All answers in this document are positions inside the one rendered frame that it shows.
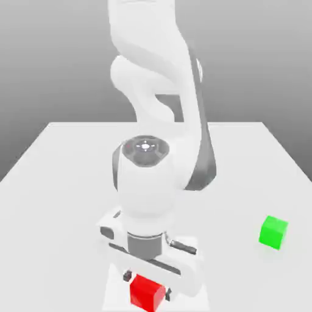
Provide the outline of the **small green cube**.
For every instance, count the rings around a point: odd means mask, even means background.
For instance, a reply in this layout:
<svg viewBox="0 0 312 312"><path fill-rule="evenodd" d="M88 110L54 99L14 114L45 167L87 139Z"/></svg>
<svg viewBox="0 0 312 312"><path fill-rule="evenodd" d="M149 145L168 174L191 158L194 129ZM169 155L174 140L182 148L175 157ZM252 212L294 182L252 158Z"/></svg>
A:
<svg viewBox="0 0 312 312"><path fill-rule="evenodd" d="M288 224L289 222L279 218L266 216L260 229L258 241L265 246L280 250L288 229Z"/></svg>

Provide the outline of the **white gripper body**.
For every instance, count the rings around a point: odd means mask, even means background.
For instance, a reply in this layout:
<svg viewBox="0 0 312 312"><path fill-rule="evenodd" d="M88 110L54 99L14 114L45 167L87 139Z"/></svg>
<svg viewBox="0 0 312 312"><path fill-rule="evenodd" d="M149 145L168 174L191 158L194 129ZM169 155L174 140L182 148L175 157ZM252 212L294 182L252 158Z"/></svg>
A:
<svg viewBox="0 0 312 312"><path fill-rule="evenodd" d="M120 270L130 270L174 292L194 297L202 287L202 260L196 255L166 246L156 258L142 260L113 243L108 244L108 251Z"/></svg>

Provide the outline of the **small red cube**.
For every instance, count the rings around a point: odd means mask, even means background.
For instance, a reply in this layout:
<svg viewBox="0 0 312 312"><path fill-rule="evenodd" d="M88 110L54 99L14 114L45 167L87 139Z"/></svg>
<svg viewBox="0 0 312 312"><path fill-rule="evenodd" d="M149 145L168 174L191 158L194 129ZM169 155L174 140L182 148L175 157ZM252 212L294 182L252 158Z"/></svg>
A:
<svg viewBox="0 0 312 312"><path fill-rule="evenodd" d="M130 284L130 302L147 312L156 312L166 295L166 288L141 275Z"/></svg>

